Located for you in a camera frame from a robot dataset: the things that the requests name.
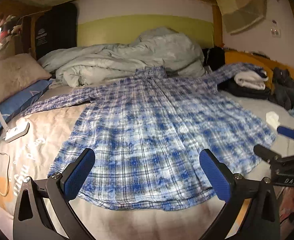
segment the blue gripper pad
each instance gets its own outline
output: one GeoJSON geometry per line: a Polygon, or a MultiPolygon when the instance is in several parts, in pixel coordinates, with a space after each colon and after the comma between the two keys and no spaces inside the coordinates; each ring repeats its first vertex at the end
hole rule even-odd
{"type": "Polygon", "coordinates": [[[294,139],[294,130],[284,127],[284,126],[279,126],[277,127],[277,132],[281,135],[284,135],[288,138],[294,139]]]}
{"type": "Polygon", "coordinates": [[[225,164],[220,163],[209,149],[200,152],[199,163],[217,197],[228,202],[235,185],[231,171],[225,164]]]}
{"type": "Polygon", "coordinates": [[[89,148],[83,150],[74,162],[68,164],[60,180],[60,187],[64,193],[65,200],[69,201],[77,197],[94,164],[95,153],[89,148]]]}

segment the metal bolt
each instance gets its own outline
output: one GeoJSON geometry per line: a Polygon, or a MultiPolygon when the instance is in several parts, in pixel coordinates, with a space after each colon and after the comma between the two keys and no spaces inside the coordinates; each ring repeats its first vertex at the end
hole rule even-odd
{"type": "Polygon", "coordinates": [[[53,179],[59,179],[60,178],[60,173],[59,172],[55,172],[54,174],[52,174],[51,175],[51,177],[53,178],[53,179]]]}
{"type": "Polygon", "coordinates": [[[27,182],[30,181],[30,177],[29,177],[29,176],[28,176],[28,177],[25,177],[22,181],[23,181],[24,183],[27,183],[27,182]]]}
{"type": "Polygon", "coordinates": [[[266,184],[269,184],[271,182],[270,178],[268,177],[264,177],[263,178],[263,181],[266,183],[266,184]]]}
{"type": "Polygon", "coordinates": [[[240,173],[235,173],[235,174],[234,174],[234,178],[235,178],[235,179],[242,179],[243,176],[242,176],[242,174],[240,174],[240,173]]]}

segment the blue and white checkered shirt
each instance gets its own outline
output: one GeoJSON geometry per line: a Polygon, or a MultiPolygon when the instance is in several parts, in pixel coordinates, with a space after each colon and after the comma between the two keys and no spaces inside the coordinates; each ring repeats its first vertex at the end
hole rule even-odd
{"type": "Polygon", "coordinates": [[[114,84],[38,102],[24,115],[90,101],[49,175],[91,148],[96,163],[78,196],[114,210],[180,210],[215,194],[199,164],[201,150],[245,174],[260,162],[253,147],[275,140],[262,120],[217,91],[255,68],[230,64],[199,79],[167,78],[162,67],[137,70],[114,84]]]}

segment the beige bed sheet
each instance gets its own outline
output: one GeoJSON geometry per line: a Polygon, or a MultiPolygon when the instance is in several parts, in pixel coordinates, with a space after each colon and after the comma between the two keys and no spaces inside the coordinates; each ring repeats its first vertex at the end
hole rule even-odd
{"type": "MultiPolygon", "coordinates": [[[[70,87],[51,89],[41,100],[70,91],[70,87]]],[[[263,120],[266,120],[267,112],[274,111],[279,115],[282,125],[294,128],[294,118],[280,106],[268,101],[236,98],[228,93],[225,94],[263,120]]],[[[75,121],[85,106],[86,104],[83,104],[31,114],[26,117],[30,122],[27,135],[8,144],[0,143],[0,152],[7,152],[11,158],[10,191],[6,197],[0,195],[2,208],[13,214],[16,195],[25,176],[31,176],[34,180],[46,178],[60,145],[68,139],[75,121]]],[[[279,135],[272,149],[283,156],[292,155],[294,141],[279,135]]],[[[7,157],[0,156],[0,189],[2,191],[5,189],[6,165],[7,157]]],[[[261,162],[246,177],[261,180],[269,175],[269,165],[261,162]]],[[[70,203],[83,224],[97,240],[199,239],[224,205],[224,202],[216,196],[197,206],[171,212],[155,209],[112,211],[97,207],[78,197],[70,203]]],[[[48,200],[46,205],[57,231],[65,235],[48,200]]]]}

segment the pile of clothes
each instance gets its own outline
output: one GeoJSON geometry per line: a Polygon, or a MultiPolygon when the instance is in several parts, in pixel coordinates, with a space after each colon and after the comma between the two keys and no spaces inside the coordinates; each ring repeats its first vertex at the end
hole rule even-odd
{"type": "Polygon", "coordinates": [[[284,107],[294,117],[294,80],[292,80],[289,71],[275,68],[273,85],[275,89],[268,100],[284,107]]]}
{"type": "Polygon", "coordinates": [[[266,71],[262,69],[248,70],[240,72],[233,78],[221,83],[219,89],[237,97],[268,99],[271,91],[265,86],[266,81],[268,81],[266,71]]]}

